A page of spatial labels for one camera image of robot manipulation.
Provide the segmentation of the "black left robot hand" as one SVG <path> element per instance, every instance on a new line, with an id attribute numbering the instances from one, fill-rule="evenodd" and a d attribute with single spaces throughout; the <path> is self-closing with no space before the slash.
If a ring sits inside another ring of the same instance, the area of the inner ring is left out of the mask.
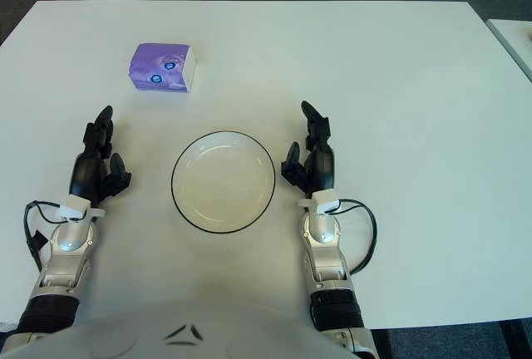
<path id="1" fill-rule="evenodd" d="M 85 148 L 77 156 L 71 174 L 69 193 L 89 200 L 93 208 L 118 195 L 131 182 L 131 173 L 126 171 L 121 156 L 111 153 L 112 115 L 113 108 L 106 106 L 93 122 L 86 125 Z"/>

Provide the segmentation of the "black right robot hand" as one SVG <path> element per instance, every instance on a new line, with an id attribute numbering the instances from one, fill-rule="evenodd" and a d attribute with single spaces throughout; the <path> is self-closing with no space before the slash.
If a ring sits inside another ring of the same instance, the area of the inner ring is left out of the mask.
<path id="1" fill-rule="evenodd" d="M 308 157 L 303 164 L 299 162 L 300 146 L 294 141 L 281 163 L 281 175 L 310 198 L 313 193 L 334 187 L 335 162 L 333 149 L 328 144 L 331 136 L 329 119 L 307 101 L 301 103 L 301 109 L 307 118 L 305 147 Z"/>

